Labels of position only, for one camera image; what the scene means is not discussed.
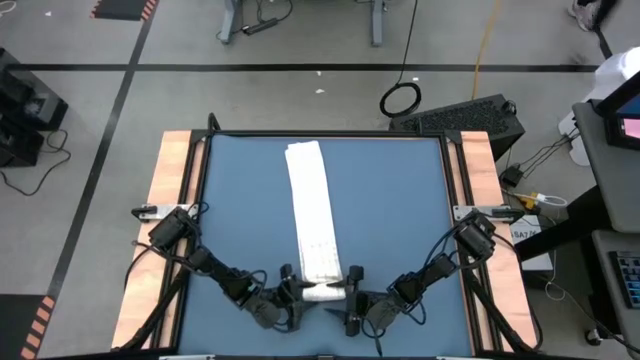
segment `yellow cable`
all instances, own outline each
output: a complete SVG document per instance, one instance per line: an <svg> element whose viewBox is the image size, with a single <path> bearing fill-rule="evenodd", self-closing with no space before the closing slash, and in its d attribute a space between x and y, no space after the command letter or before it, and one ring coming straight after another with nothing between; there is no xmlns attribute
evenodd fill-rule
<svg viewBox="0 0 640 360"><path fill-rule="evenodd" d="M495 2L493 3L493 11L491 12L491 17L489 18L487 27L484 30L484 36L482 37L482 43L480 44L480 51L478 51L478 57L476 58L476 68L473 72L473 91L471 92L471 100L476 98L476 93L478 92L478 70L480 69L480 60L482 59L484 48L489 42L489 34L491 34L491 30L493 29L493 24L496 22L499 10L500 0L495 0Z"/></svg>

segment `computer monitor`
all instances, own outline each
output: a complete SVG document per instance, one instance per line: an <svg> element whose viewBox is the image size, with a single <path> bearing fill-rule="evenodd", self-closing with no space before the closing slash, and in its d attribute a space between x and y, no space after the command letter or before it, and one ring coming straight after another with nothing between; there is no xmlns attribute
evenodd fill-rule
<svg viewBox="0 0 640 360"><path fill-rule="evenodd" d="M610 145L640 150L640 72L598 103L596 112Z"/></svg>

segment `desk leg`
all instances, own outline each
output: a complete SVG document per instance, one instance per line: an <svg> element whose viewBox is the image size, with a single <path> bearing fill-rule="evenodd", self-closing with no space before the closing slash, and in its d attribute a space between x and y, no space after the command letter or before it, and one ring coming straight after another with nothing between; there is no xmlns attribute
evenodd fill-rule
<svg viewBox="0 0 640 360"><path fill-rule="evenodd" d="M567 207L569 220L516 244L522 261L548 253L558 246L591 236L596 229L611 227L600 189L594 186Z"/></svg>
<svg viewBox="0 0 640 360"><path fill-rule="evenodd" d="M382 45L382 8L383 0L374 0L371 3L371 45Z"/></svg>
<svg viewBox="0 0 640 360"><path fill-rule="evenodd" d="M224 0L224 7L224 21L218 38L226 45L231 41L236 15L242 12L242 0Z"/></svg>

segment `folded cloth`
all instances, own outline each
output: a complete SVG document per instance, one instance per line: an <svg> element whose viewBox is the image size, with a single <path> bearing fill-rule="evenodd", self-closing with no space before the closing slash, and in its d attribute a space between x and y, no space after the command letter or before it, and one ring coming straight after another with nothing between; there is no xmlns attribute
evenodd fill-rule
<svg viewBox="0 0 640 360"><path fill-rule="evenodd" d="M326 286L342 280L331 216L327 175L317 141L290 144L285 150L293 213L298 235L302 279L317 284L303 290L308 301L344 299L343 288Z"/></svg>

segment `keyboard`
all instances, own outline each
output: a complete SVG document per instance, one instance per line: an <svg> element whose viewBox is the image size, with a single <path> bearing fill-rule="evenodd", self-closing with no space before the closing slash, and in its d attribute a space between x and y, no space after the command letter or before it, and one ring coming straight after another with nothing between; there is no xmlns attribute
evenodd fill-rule
<svg viewBox="0 0 640 360"><path fill-rule="evenodd" d="M640 309L640 253L612 251L609 256L627 307Z"/></svg>

